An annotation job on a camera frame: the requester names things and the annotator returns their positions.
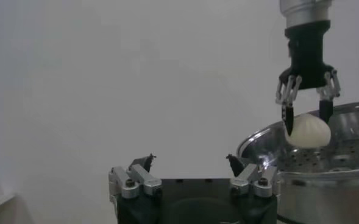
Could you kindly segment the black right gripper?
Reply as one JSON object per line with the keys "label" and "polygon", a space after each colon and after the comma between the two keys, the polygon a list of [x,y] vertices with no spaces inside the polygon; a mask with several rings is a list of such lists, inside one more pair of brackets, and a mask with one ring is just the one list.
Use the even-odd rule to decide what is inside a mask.
{"label": "black right gripper", "polygon": [[293,102],[298,90],[316,88],[320,96],[319,117],[329,123],[333,115],[333,100],[340,96],[338,71],[323,61],[323,37],[330,21],[322,20],[285,29],[291,65],[279,76],[275,94],[282,107],[282,121],[290,136],[294,125]]}

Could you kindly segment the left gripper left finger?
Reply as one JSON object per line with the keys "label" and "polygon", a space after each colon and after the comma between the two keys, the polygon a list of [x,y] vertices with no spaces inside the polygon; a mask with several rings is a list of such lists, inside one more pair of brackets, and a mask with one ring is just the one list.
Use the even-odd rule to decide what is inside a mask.
{"label": "left gripper left finger", "polygon": [[162,180],[150,174],[155,156],[150,154],[134,159],[125,169],[112,167],[108,173],[108,191],[111,200],[115,196],[125,199],[137,198],[143,193],[149,197],[162,194]]}

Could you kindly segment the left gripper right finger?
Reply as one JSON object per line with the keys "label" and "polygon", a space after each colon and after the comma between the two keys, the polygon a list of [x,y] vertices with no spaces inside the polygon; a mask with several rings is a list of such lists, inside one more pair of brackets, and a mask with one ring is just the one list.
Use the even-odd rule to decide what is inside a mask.
{"label": "left gripper right finger", "polygon": [[269,198],[280,194],[280,179],[276,166],[267,165],[260,168],[259,165],[232,154],[228,154],[226,158],[233,172],[233,177],[229,180],[232,195],[240,197],[252,192],[258,197]]}

